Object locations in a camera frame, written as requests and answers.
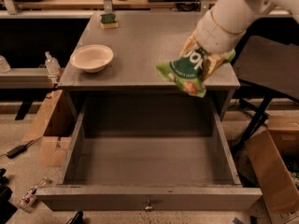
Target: open cardboard box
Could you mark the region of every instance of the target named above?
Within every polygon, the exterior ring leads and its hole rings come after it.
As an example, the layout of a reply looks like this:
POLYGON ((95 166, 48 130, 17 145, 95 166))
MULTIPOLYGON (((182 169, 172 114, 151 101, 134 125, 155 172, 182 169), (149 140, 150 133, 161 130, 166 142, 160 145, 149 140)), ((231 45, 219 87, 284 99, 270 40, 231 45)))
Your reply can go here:
POLYGON ((246 142, 264 201, 272 213, 299 211, 299 192, 282 159, 299 155, 298 122, 299 118, 270 116, 268 130, 246 142))
POLYGON ((53 91, 47 94, 22 141, 41 138, 40 163, 44 166, 61 166, 74 125, 64 91, 53 91))

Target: drawer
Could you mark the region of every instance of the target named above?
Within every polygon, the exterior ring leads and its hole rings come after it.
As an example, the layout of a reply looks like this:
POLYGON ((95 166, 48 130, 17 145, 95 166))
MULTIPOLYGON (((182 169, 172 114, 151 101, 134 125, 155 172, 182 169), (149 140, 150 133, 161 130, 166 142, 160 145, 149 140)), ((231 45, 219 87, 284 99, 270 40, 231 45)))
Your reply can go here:
POLYGON ((185 94, 90 95, 60 179, 40 189, 52 210, 240 210, 242 188, 219 115, 185 94))

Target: floor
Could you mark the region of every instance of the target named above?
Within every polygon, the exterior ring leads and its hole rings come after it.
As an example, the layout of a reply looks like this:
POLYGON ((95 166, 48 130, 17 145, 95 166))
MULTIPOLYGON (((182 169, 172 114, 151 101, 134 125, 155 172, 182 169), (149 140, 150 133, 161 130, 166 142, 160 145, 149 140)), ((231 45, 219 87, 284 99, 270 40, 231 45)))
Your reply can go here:
MULTIPOLYGON (((23 120, 14 120, 21 103, 0 103, 0 154, 19 144, 26 130, 34 120, 40 103, 33 103, 28 114, 23 120)), ((275 100, 268 108, 270 115, 299 115, 299 105, 289 100, 275 100)), ((229 111, 222 122, 227 140, 232 145, 247 127, 252 112, 239 108, 237 100, 232 100, 229 111)), ((29 147, 19 157, 10 160, 0 158, 0 168, 7 170, 5 176, 9 179, 8 186, 13 190, 9 201, 17 205, 19 199, 34 183, 43 176, 55 180, 60 168, 40 167, 38 159, 39 143, 29 147)), ((8 224, 65 224, 76 212, 51 212, 43 203, 37 201, 32 213, 21 209, 13 215, 8 224)), ((270 224, 271 220, 261 198, 248 212, 84 212, 84 223, 159 223, 159 224, 222 224, 245 223, 250 224, 250 216, 257 217, 258 224, 270 224)))

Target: gray tabletop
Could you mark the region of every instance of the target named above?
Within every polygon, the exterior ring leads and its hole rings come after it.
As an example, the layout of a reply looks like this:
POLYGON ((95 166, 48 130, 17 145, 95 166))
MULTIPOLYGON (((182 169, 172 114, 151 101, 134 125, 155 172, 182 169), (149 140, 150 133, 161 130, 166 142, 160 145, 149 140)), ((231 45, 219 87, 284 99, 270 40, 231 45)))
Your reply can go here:
POLYGON ((299 47, 252 36, 234 66, 241 81, 299 100, 299 47))
MULTIPOLYGON (((156 74, 156 64, 173 61, 192 34, 201 13, 173 11, 117 11, 117 29, 100 27, 101 11, 96 11, 76 49, 102 44, 112 48, 110 65, 96 74, 88 74, 69 63, 59 82, 68 90, 106 90, 123 88, 175 88, 174 83, 156 74)), ((208 90, 237 89, 239 82, 232 66, 223 65, 206 82, 208 90)))

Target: white bottle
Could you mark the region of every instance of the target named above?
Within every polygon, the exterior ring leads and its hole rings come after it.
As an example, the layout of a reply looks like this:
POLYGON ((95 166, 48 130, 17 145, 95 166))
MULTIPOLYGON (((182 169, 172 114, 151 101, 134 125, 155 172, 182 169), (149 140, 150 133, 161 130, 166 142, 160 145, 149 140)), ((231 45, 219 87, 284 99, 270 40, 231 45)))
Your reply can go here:
POLYGON ((60 65, 58 64, 57 59, 55 57, 52 57, 48 51, 45 52, 45 55, 47 57, 45 65, 48 69, 49 75, 58 76, 60 65))
POLYGON ((31 213, 34 209, 32 204, 36 201, 37 189, 45 188, 50 183, 50 180, 45 176, 38 183, 34 184, 27 193, 21 198, 18 206, 25 212, 31 213))
POLYGON ((7 59, 4 56, 0 56, 0 72, 7 72, 10 70, 10 66, 7 59))

